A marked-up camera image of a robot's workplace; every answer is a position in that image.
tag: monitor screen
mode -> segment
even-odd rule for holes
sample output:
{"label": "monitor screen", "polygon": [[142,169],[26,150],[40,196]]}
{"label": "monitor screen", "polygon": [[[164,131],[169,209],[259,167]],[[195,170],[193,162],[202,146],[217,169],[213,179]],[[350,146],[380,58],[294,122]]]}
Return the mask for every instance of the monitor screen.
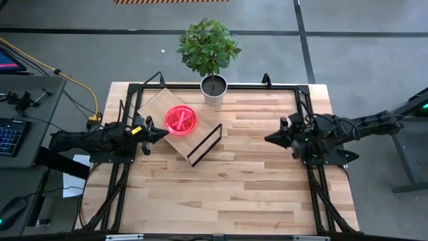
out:
{"label": "monitor screen", "polygon": [[2,49],[0,49],[0,72],[14,72],[26,69],[14,57],[1,50]]}

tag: concrete floor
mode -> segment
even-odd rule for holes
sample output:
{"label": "concrete floor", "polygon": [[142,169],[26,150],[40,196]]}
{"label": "concrete floor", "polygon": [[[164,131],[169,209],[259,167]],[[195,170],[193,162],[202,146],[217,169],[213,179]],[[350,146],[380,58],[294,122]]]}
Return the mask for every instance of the concrete floor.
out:
{"label": "concrete floor", "polygon": [[[307,31],[428,31],[426,1],[301,0]],[[126,29],[185,29],[214,17],[233,30],[298,30],[292,0],[228,3],[113,5],[104,0],[13,0],[0,12],[1,25]],[[112,81],[143,81],[161,70],[166,81],[198,81],[182,65],[176,35],[54,35],[1,33],[28,54],[89,85],[101,110]],[[243,49],[222,72],[231,82],[259,82],[267,72],[277,83],[308,83],[299,37],[239,36]],[[427,87],[427,38],[309,37],[316,83],[327,84],[335,114],[356,117],[393,109]],[[66,90],[92,108],[79,86]],[[85,118],[62,98],[53,123],[82,131]],[[408,184],[390,137],[368,137],[345,146],[360,153],[350,164],[350,185],[360,229],[367,234],[428,239],[428,192],[394,196]],[[47,230],[69,231],[75,200],[52,202],[57,222]]]}

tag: computer keyboard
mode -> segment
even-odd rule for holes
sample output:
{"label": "computer keyboard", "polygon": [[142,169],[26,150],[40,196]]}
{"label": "computer keyboard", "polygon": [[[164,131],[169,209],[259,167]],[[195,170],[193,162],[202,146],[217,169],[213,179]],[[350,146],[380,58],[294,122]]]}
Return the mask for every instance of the computer keyboard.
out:
{"label": "computer keyboard", "polygon": [[24,120],[0,118],[0,156],[16,156],[30,124]]}

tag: red plastic bowl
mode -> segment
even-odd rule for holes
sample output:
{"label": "red plastic bowl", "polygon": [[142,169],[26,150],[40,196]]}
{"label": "red plastic bowl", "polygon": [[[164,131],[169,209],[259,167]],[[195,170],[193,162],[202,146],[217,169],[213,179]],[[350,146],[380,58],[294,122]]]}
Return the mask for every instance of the red plastic bowl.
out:
{"label": "red plastic bowl", "polygon": [[174,106],[165,115],[165,127],[173,135],[187,135],[195,129],[196,124],[196,112],[186,105]]}

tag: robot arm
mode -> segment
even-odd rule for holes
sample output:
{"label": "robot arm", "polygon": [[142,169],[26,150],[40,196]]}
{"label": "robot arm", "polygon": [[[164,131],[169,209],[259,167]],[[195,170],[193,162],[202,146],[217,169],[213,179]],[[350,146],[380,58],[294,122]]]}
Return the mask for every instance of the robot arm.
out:
{"label": "robot arm", "polygon": [[302,120],[297,113],[289,118],[291,125],[282,117],[279,131],[265,137],[265,141],[284,148],[291,147],[295,159],[317,159],[317,163],[320,159],[322,163],[336,146],[343,143],[369,135],[392,135],[403,128],[398,116],[387,111],[354,119],[331,114],[309,114],[306,120]]}
{"label": "robot arm", "polygon": [[150,155],[149,143],[155,144],[169,134],[166,130],[154,127],[150,116],[147,117],[145,125],[137,125],[132,130],[127,128],[123,123],[114,122],[91,133],[58,131],[51,134],[49,148],[55,152],[81,148],[89,153],[105,151],[115,154],[125,151],[129,144],[142,143],[143,153]]}

